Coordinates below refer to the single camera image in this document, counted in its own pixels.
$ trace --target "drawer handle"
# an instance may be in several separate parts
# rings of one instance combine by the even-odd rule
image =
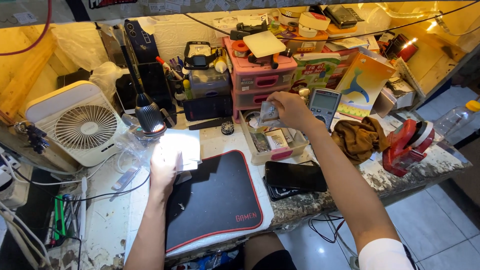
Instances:
[[[293,150],[283,152],[283,153],[278,153],[278,154],[273,154],[270,160],[281,160],[289,157],[293,153]]]
[[[255,78],[255,85],[257,87],[274,86],[278,81],[278,75],[257,77]]]
[[[209,98],[210,98],[210,97],[214,97],[214,96],[216,96],[216,95],[218,95],[218,92],[217,92],[217,91],[213,91],[213,90],[212,90],[212,91],[205,92],[205,96],[207,96],[207,97],[209,97]]]
[[[269,95],[255,96],[255,97],[253,97],[253,102],[254,102],[255,104],[261,104],[262,101],[266,101],[266,100],[267,100],[267,97],[268,97],[268,96],[269,96]]]

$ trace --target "book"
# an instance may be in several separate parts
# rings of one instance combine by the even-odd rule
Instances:
[[[298,93],[302,87],[308,87],[310,91],[314,87],[325,88],[328,79],[340,64],[338,53],[299,53],[293,55],[297,62],[297,70],[292,77],[290,93]]]
[[[386,65],[386,59],[378,54],[364,48],[360,48],[359,52],[335,91],[342,94],[337,111],[363,119],[370,114],[375,100],[395,69]]]

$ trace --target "forearm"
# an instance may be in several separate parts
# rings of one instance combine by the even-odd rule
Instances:
[[[308,136],[336,206],[350,228],[357,250],[378,238],[400,241],[374,189],[335,144],[323,123],[313,123]]]
[[[167,198],[150,197],[124,270],[162,270],[165,261],[165,209]]]

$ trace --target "green book cover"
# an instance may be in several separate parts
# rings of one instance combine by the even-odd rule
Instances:
[[[326,87],[328,79],[340,64],[338,53],[299,53],[293,56],[297,70],[292,77],[290,93],[298,93],[302,87],[310,91],[314,87]]]

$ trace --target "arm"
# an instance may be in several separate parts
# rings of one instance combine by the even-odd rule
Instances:
[[[177,174],[179,153],[157,144],[150,160],[150,193],[124,270],[162,270],[165,261],[165,210]]]
[[[374,189],[350,163],[327,132],[325,124],[316,119],[299,95],[275,92],[268,101],[278,109],[287,126],[303,131],[310,140],[322,168],[330,194],[352,232],[358,253],[369,242],[379,238],[400,241]]]

